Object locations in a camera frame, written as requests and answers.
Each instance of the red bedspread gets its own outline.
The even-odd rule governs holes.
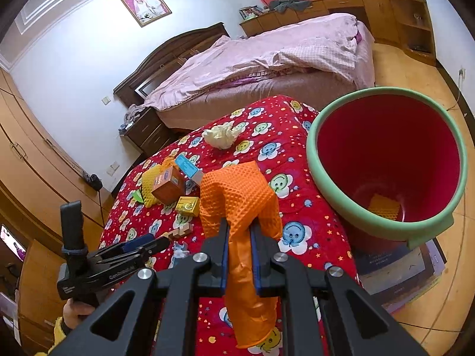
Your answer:
[[[316,115],[317,112],[306,104],[301,105],[286,96],[274,96],[236,110],[158,152],[132,170],[125,179],[105,226],[101,246],[146,233],[158,237],[189,223],[193,225],[194,232],[179,244],[186,242],[191,254],[199,252],[205,239],[199,217],[179,215],[174,211],[174,205],[155,205],[147,209],[132,198],[132,192],[140,187],[142,173],[154,163],[163,162],[170,154],[185,154],[205,173],[255,160],[279,197],[284,225],[280,250],[297,257],[308,267],[323,270],[332,264],[338,265],[355,277],[356,268],[343,228],[308,171],[305,144],[308,129]],[[203,140],[201,133],[205,128],[227,121],[241,128],[241,134],[229,150],[212,148]],[[199,191],[187,182],[187,195],[199,196]],[[167,249],[151,258],[149,265],[157,271],[163,270],[169,267],[172,256],[173,250]],[[262,353],[277,356],[282,353],[279,313],[276,328],[267,341],[249,349],[236,349],[232,323],[223,299],[201,298],[199,307],[196,355],[244,356]]]

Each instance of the picture frame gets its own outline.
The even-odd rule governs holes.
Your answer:
[[[172,13],[164,0],[121,0],[132,17],[144,27]]]
[[[257,5],[254,5],[252,7],[244,7],[244,8],[239,9],[239,13],[241,14],[241,17],[244,20],[248,20],[249,18],[253,17],[252,14],[255,14],[256,16],[260,16],[264,12]]]

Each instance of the yellow sleeve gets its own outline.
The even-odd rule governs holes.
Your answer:
[[[64,340],[64,338],[66,337],[66,335],[64,334],[64,332],[62,331],[61,329],[61,320],[63,318],[62,317],[59,317],[57,320],[56,320],[56,324],[55,324],[55,330],[54,330],[54,333],[55,333],[55,343],[54,345],[50,348],[50,350],[48,351],[48,353],[50,353],[54,347],[56,347],[61,341]],[[37,353],[35,356],[46,356],[46,353],[44,352],[39,352]]]

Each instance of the green bucket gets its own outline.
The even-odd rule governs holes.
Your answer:
[[[345,95],[317,116],[306,150],[320,192],[363,240],[415,248],[454,223],[465,145],[447,111],[421,93],[377,87]],[[383,209],[393,205],[392,219],[375,214],[376,197],[387,201]]]

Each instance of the human hand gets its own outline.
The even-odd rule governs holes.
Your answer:
[[[84,316],[89,316],[96,308],[81,301],[70,298],[63,308],[63,322],[70,328],[76,328],[82,323]]]

